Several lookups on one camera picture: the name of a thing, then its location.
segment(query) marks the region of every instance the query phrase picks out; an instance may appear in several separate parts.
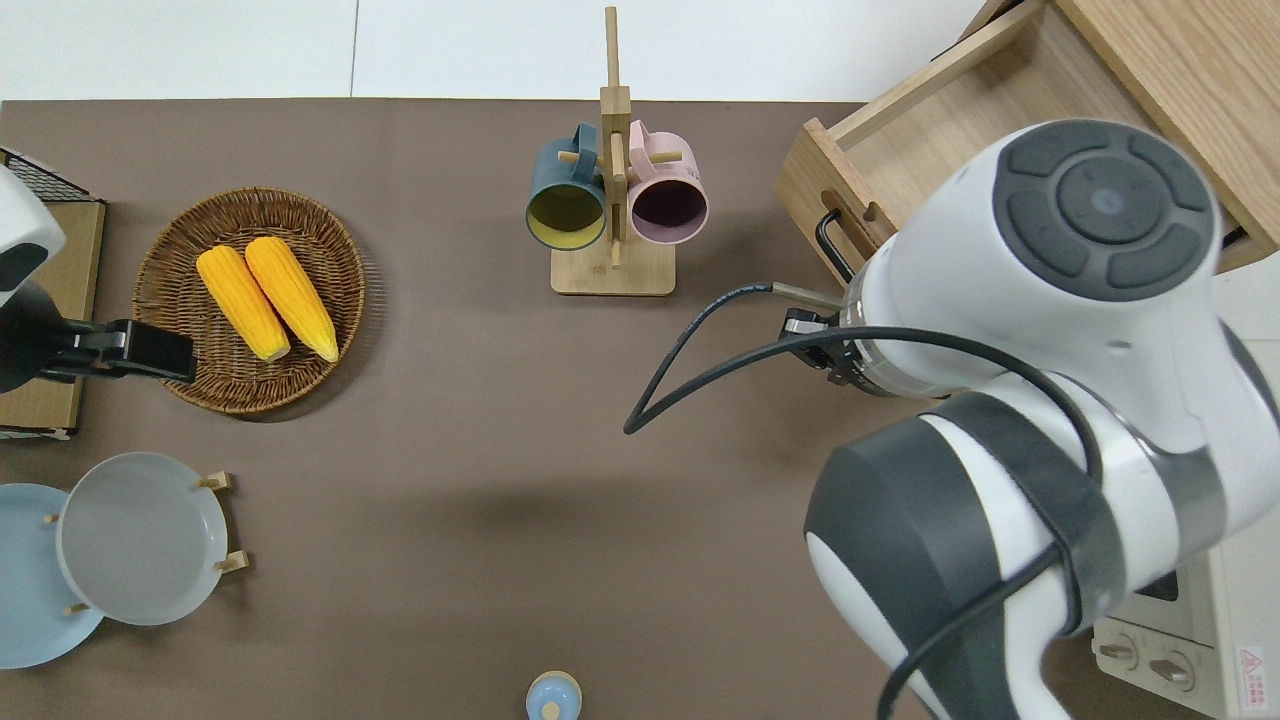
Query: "wooden cabinet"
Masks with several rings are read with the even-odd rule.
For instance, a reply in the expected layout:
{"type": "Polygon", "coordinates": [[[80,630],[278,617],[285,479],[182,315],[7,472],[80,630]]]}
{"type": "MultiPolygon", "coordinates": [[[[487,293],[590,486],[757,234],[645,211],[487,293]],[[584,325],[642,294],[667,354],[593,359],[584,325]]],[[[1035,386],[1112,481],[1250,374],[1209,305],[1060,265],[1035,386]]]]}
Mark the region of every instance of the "wooden cabinet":
{"type": "Polygon", "coordinates": [[[989,143],[1044,120],[1106,118],[1192,156],[1225,229],[1240,228],[1222,268],[1243,265],[1280,242],[1276,37],[1280,3],[1268,0],[992,0],[899,86],[831,128],[805,123],[776,190],[806,236],[841,209],[832,241],[856,269],[989,143]]]}

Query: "blue mug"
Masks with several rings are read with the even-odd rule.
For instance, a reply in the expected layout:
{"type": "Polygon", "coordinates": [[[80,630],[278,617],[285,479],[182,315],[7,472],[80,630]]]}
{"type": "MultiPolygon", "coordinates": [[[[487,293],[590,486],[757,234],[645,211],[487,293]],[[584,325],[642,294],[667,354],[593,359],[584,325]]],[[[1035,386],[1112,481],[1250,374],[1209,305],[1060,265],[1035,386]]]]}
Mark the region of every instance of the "blue mug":
{"type": "Polygon", "coordinates": [[[552,250],[581,250],[604,234],[604,179],[596,167],[600,133],[579,123],[573,137],[553,140],[538,151],[525,206],[529,232],[552,250]],[[576,152],[566,163],[561,152],[576,152]]]}

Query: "warning label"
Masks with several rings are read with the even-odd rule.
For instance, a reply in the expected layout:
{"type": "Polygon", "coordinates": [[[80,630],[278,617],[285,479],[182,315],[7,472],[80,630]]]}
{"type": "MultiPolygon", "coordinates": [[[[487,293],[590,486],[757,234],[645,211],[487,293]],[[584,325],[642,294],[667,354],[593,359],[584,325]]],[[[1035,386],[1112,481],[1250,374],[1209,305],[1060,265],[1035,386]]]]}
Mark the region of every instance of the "warning label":
{"type": "Polygon", "coordinates": [[[1262,648],[1236,648],[1236,659],[1240,667],[1240,708],[1267,710],[1267,669],[1262,662],[1262,648]]]}

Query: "pink mug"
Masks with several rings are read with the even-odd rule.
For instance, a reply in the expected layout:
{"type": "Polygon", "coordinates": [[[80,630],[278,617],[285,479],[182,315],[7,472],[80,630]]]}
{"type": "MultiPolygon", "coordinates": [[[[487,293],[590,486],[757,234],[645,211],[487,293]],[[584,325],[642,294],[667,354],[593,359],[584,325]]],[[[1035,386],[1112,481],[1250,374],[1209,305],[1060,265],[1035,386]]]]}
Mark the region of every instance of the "pink mug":
{"type": "Polygon", "coordinates": [[[685,242],[707,224],[707,192],[698,174],[694,151],[671,132],[649,132],[631,123],[630,160],[635,177],[627,191],[631,229],[662,245],[685,242]],[[678,151],[680,160],[654,163],[650,155],[678,151]]]}

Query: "robot control buttons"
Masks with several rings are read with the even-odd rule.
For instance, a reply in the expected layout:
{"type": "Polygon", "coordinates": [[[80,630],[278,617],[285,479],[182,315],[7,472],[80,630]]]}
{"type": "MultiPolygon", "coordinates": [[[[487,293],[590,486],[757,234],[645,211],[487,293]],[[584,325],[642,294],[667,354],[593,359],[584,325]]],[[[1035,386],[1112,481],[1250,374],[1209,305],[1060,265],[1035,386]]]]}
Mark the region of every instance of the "robot control buttons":
{"type": "Polygon", "coordinates": [[[1051,213],[1048,201],[1038,192],[1023,191],[1009,196],[1009,217],[1027,247],[1046,265],[1074,278],[1084,272],[1089,251],[1060,231],[1051,213]]]}
{"type": "Polygon", "coordinates": [[[1062,160],[1085,150],[1101,150],[1107,136],[1092,127],[1050,126],[1037,135],[1036,142],[1015,142],[1009,149],[1010,170],[1029,176],[1050,177],[1062,160]]]}
{"type": "Polygon", "coordinates": [[[1185,281],[1213,245],[1199,173],[1149,132],[1055,120],[1002,150],[992,211],[1010,251],[1062,291],[1120,302],[1185,281]]]}
{"type": "Polygon", "coordinates": [[[1204,183],[1172,147],[1155,137],[1134,135],[1129,138],[1129,152],[1142,158],[1164,176],[1179,206],[1188,210],[1208,210],[1208,191],[1204,190],[1204,183]]]}
{"type": "Polygon", "coordinates": [[[1080,160],[1057,183],[1057,206],[1068,224],[1110,245],[1151,232],[1167,202],[1169,191],[1156,170],[1119,158],[1080,160]]]}
{"type": "Polygon", "coordinates": [[[1114,255],[1107,263],[1111,287],[1142,287],[1174,274],[1196,256],[1201,241],[1187,225],[1169,225],[1155,245],[1114,255]]]}

